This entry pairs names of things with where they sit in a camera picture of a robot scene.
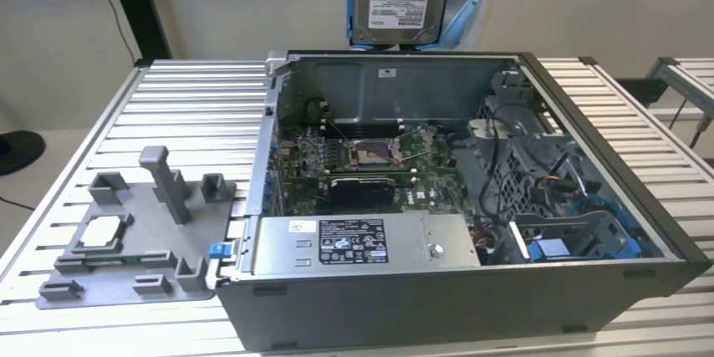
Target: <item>motherboard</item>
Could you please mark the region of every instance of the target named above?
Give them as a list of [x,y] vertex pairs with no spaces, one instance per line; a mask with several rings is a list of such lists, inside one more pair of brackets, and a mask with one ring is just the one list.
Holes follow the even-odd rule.
[[[285,216],[428,210],[473,215],[472,200],[436,125],[360,132],[346,125],[285,130],[280,141]],[[390,137],[374,135],[393,134]]]

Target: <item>power supply label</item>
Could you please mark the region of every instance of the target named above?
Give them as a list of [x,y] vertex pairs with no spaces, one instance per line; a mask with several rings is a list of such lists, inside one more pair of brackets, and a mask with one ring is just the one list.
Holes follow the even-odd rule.
[[386,235],[381,219],[320,221],[320,263],[386,263]]

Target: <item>side panel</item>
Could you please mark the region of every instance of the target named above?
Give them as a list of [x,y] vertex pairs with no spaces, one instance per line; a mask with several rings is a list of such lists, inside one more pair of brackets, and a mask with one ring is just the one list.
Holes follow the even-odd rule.
[[675,264],[320,281],[216,289],[250,351],[426,344],[596,331],[659,288]]
[[655,199],[635,173],[627,167],[621,157],[601,137],[600,132],[592,126],[588,118],[580,112],[575,102],[567,96],[537,59],[531,54],[521,54],[520,57],[524,67],[533,76],[528,78],[536,81],[536,84],[544,91],[544,98],[549,98],[552,102],[551,106],[557,109],[573,127],[584,143],[583,145],[592,151],[596,160],[612,176],[613,184],[620,187],[636,210],[656,230],[656,234],[669,246],[671,251],[679,258],[685,259],[688,262],[669,284],[669,291],[675,292],[691,279],[708,269],[711,266],[709,260],[667,213],[661,203]]

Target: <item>aluminum extrusion table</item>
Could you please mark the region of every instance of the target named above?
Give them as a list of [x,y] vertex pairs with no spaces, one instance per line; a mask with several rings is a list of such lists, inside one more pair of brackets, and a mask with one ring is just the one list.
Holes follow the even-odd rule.
[[[714,171],[596,64],[541,59],[581,112],[697,246],[714,258]],[[246,353],[217,298],[39,311],[37,288],[71,238],[98,171],[149,181],[144,145],[165,145],[186,180],[236,180],[228,237],[241,234],[244,196],[265,95],[262,62],[156,61],[133,69],[57,181],[0,259],[0,353],[225,355]],[[324,356],[714,355],[714,270],[672,297],[643,300],[596,334],[341,350]]]

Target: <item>black pole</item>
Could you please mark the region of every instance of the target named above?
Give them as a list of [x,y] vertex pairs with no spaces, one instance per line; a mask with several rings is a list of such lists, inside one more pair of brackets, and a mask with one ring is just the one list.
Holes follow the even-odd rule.
[[153,0],[118,0],[144,59],[169,59],[166,36]]

